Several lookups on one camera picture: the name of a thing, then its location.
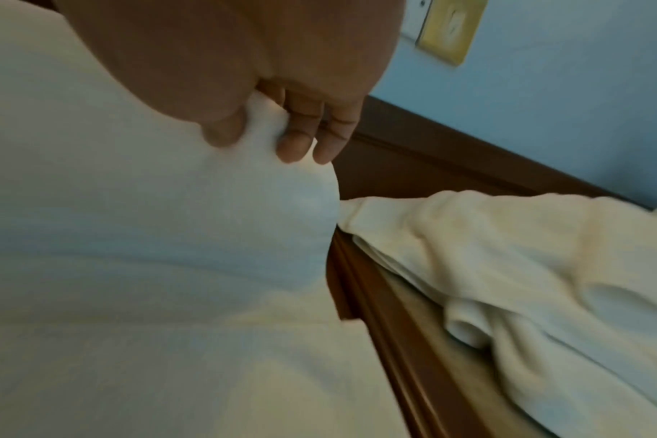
hand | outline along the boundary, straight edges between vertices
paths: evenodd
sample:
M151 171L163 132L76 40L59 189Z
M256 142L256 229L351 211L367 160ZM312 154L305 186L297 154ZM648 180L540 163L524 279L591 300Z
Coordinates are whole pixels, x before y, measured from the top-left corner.
M290 113L278 157L330 162L396 46L403 0L56 0L111 74L215 146L244 131L255 88ZM324 110L325 129L318 129Z

white sheet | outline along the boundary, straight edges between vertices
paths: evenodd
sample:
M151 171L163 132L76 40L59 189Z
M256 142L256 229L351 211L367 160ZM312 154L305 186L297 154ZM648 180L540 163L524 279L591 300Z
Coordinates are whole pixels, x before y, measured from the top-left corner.
M364 198L339 226L492 344L507 394L560 437L657 437L657 214L610 198Z
M0 323L335 321L331 165L156 114L53 12L0 0Z
M0 326L0 438L407 436L361 322Z

